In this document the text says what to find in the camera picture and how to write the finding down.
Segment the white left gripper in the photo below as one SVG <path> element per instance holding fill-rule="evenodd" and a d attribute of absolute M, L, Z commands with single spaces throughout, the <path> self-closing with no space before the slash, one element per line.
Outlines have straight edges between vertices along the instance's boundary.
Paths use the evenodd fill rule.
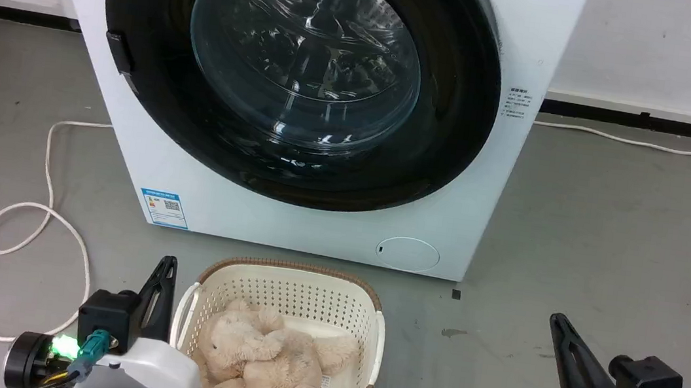
<path fill-rule="evenodd" d="M 163 256 L 139 292 L 139 337 L 125 354 L 95 331 L 79 339 L 24 332 L 7 351 L 6 388 L 202 388 L 196 363 L 166 342 L 178 260 Z"/>

